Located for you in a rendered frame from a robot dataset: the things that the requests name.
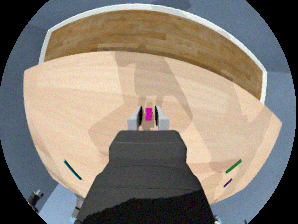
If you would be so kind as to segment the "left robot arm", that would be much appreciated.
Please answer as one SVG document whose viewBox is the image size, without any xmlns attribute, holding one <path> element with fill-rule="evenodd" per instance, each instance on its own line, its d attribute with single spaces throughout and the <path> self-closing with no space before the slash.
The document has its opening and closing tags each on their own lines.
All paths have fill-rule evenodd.
<svg viewBox="0 0 298 224">
<path fill-rule="evenodd" d="M 78 210 L 80 210 L 80 206 L 82 205 L 82 202 L 84 202 L 84 198 L 81 197 L 77 197 L 77 201 L 76 201 L 76 208 L 74 208 L 72 216 L 71 216 L 71 221 L 72 224 L 74 222 L 74 220 L 77 220 L 77 214 L 78 214 Z"/>
</svg>

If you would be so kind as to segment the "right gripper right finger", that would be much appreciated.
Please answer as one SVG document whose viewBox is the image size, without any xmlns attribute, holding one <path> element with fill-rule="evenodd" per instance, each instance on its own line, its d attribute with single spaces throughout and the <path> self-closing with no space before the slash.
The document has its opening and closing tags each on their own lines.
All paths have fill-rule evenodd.
<svg viewBox="0 0 298 224">
<path fill-rule="evenodd" d="M 156 125 L 158 125 L 158 131 L 169 131 L 169 117 L 164 116 L 160 105 L 154 107 L 154 119 L 156 119 Z"/>
</svg>

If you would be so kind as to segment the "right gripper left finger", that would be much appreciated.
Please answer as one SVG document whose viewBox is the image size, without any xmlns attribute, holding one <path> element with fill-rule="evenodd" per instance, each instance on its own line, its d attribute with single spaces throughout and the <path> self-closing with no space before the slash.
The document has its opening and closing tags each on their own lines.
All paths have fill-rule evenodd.
<svg viewBox="0 0 298 224">
<path fill-rule="evenodd" d="M 137 120 L 138 117 L 138 120 Z M 138 128 L 141 127 L 142 121 L 142 107 L 137 107 L 136 111 L 134 111 L 132 117 L 128 117 L 126 119 L 126 125 L 128 125 L 128 131 L 138 131 Z"/>
</svg>

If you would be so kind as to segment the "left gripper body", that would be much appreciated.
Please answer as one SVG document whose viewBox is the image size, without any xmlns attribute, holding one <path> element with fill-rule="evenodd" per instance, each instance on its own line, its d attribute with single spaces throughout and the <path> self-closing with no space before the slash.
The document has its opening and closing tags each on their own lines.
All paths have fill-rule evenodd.
<svg viewBox="0 0 298 224">
<path fill-rule="evenodd" d="M 36 204 L 37 204 L 37 201 L 40 200 L 40 197 L 39 196 L 36 196 L 35 192 L 32 192 L 32 196 L 29 196 L 27 202 L 29 205 L 32 206 L 32 209 L 33 210 L 36 210 L 36 212 L 39 212 L 39 210 L 36 209 Z"/>
</svg>

